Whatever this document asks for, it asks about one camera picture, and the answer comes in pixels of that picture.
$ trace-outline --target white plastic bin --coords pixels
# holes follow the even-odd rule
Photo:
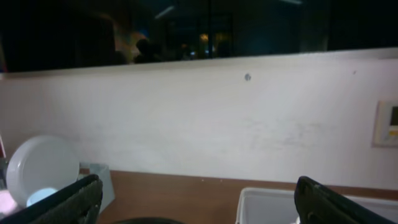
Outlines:
[[[398,223],[398,201],[347,198]],[[291,224],[295,223],[298,216],[294,191],[245,188],[239,198],[236,224]]]

